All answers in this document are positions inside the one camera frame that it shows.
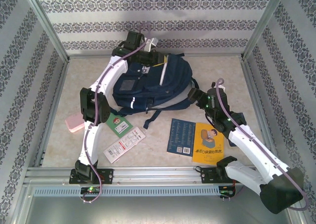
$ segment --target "patterned wallpaper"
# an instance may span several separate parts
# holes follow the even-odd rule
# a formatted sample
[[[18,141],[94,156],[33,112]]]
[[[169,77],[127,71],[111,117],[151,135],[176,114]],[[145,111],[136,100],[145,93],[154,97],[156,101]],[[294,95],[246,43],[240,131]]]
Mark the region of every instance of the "patterned wallpaper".
[[[9,223],[64,62],[27,0],[0,0],[0,224]]]
[[[150,26],[161,51],[241,53],[269,0],[40,0],[68,54],[109,54]]]
[[[281,0],[248,59],[278,155],[304,174],[316,223],[316,0]]]

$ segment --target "barcode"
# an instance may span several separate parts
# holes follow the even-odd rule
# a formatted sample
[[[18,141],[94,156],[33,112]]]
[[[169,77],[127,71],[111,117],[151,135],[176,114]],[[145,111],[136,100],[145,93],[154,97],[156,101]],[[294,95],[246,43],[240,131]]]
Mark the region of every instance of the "barcode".
[[[190,154],[190,148],[183,148],[183,153]]]

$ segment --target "marble floor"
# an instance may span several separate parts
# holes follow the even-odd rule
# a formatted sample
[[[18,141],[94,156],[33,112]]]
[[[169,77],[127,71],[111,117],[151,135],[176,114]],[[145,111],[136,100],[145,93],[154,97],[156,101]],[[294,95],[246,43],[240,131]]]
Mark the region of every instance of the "marble floor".
[[[226,93],[231,110],[243,112],[248,125],[255,135],[262,140],[260,128],[248,93],[241,65],[237,56],[232,57],[184,57],[191,65],[193,77],[200,88],[207,91],[211,83],[219,77],[225,79]],[[71,133],[65,119],[80,112],[79,92],[82,87],[88,88],[107,66],[109,59],[71,59],[67,72],[57,113],[47,144],[43,167],[73,167],[77,161],[83,140],[83,129]],[[108,98],[111,107],[117,109],[112,97]],[[146,119],[152,116],[140,113],[127,116],[127,120],[139,127],[146,138],[111,164],[103,151],[118,137],[107,125],[103,126],[98,143],[99,167],[139,167],[139,166],[196,166],[191,157],[167,153],[167,144],[172,118],[207,123],[204,113],[195,105],[186,110],[161,112],[160,116],[143,129]],[[235,156],[245,165],[251,165],[249,159],[239,148],[230,148],[225,141],[225,156]]]

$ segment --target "navy blue backpack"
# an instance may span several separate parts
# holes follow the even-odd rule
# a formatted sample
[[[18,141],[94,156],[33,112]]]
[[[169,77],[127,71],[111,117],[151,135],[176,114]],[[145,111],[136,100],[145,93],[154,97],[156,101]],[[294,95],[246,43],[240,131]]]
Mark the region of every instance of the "navy blue backpack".
[[[112,109],[112,113],[126,116],[156,110],[144,124],[147,129],[161,111],[188,108],[191,105],[188,93],[199,86],[192,78],[190,64],[182,56],[168,54],[167,64],[156,67],[132,63],[113,87],[114,100],[122,109],[119,112]]]

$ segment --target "cable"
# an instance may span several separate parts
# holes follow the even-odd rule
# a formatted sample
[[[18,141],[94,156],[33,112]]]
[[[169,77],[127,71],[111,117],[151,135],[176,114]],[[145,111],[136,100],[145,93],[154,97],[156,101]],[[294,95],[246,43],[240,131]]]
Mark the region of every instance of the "cable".
[[[295,210],[295,211],[305,211],[308,209],[310,203],[308,200],[308,197],[306,195],[306,193],[304,191],[302,191],[302,189],[299,187],[299,185],[286,173],[286,171],[284,171],[279,165],[278,163],[260,146],[260,144],[246,132],[244,131],[239,124],[237,124],[237,122],[229,115],[229,113],[227,112],[227,110],[224,107],[224,104],[222,102],[220,93],[219,93],[219,86],[224,84],[224,80],[222,78],[219,78],[216,82],[216,94],[218,97],[218,101],[219,104],[222,107],[222,110],[224,111],[225,115],[231,119],[232,123],[241,130],[241,132],[250,140],[253,141],[253,143],[260,149],[260,151],[285,175],[285,177],[288,178],[288,180],[297,188],[297,190],[301,193],[301,195],[304,197],[305,200],[305,207],[304,208],[293,208],[293,207],[288,207],[289,209]]]
[[[97,178],[98,178],[98,180],[99,180],[100,191],[99,191],[98,195],[97,195],[94,199],[92,199],[92,200],[90,200],[90,201],[86,201],[86,200],[84,199],[84,196],[85,196],[85,195],[83,195],[83,196],[82,196],[82,200],[83,200],[84,203],[86,203],[86,202],[88,202],[88,203],[94,202],[95,200],[97,200],[97,199],[100,197],[100,195],[101,195],[101,193],[102,193],[102,180],[101,180],[101,177],[100,177],[99,173],[97,172],[97,170],[95,169],[95,167],[93,166],[93,164],[92,164],[92,162],[91,162],[91,160],[90,160],[90,158],[89,158],[89,154],[88,154],[88,150],[87,150],[87,137],[88,137],[88,134],[89,134],[91,128],[92,128],[93,126],[96,126],[96,124],[97,124],[97,122],[98,122],[98,114],[99,114],[99,110],[98,110],[98,90],[99,90],[99,88],[101,87],[101,83],[102,83],[104,77],[106,76],[106,74],[107,74],[119,61],[124,60],[124,59],[128,58],[129,56],[135,54],[137,51],[139,51],[139,50],[141,50],[142,48],[144,48],[145,45],[146,45],[146,42],[144,42],[144,43],[143,43],[140,47],[138,47],[136,50],[134,50],[134,51],[128,53],[127,55],[124,55],[123,57],[119,58],[119,59],[116,60],[110,67],[108,67],[108,69],[102,74],[102,76],[101,76],[101,78],[100,78],[100,80],[99,80],[99,82],[98,82],[98,85],[97,85],[97,87],[96,87],[96,89],[95,89],[95,93],[94,93],[94,104],[95,104],[95,118],[94,118],[94,123],[93,123],[93,124],[91,123],[91,124],[88,126],[88,130],[87,130],[87,132],[86,132],[86,134],[85,134],[85,137],[84,137],[84,139],[83,139],[83,146],[84,146],[84,153],[85,153],[85,156],[86,156],[86,158],[87,158],[87,160],[88,160],[88,162],[89,162],[89,165],[91,166],[93,172],[95,173],[95,175],[97,176]]]

